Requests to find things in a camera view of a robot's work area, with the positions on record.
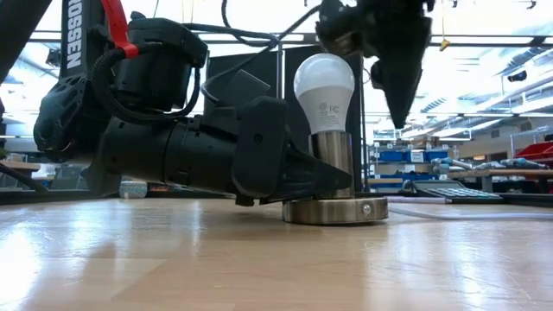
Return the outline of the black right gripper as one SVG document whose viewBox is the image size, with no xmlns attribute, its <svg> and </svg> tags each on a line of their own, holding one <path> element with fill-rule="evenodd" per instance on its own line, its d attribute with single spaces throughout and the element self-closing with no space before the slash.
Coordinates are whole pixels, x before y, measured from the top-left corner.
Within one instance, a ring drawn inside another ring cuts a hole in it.
<svg viewBox="0 0 553 311">
<path fill-rule="evenodd" d="M 322 48 L 346 56 L 376 56 L 372 86 L 384 92 L 395 129 L 402 129 L 422 76 L 435 0 L 324 0 L 315 32 Z"/>
</svg>

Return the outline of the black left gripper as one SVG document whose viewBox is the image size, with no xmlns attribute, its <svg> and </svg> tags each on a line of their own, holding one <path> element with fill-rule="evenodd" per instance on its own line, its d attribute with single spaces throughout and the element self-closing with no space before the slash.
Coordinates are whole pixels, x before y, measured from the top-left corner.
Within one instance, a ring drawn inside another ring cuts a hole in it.
<svg viewBox="0 0 553 311">
<path fill-rule="evenodd" d="M 233 194 L 260 206 L 311 201 L 348 188 L 352 176 L 289 146 L 287 104 L 261 96 L 175 124 L 166 146 L 166 182 Z"/>
</svg>

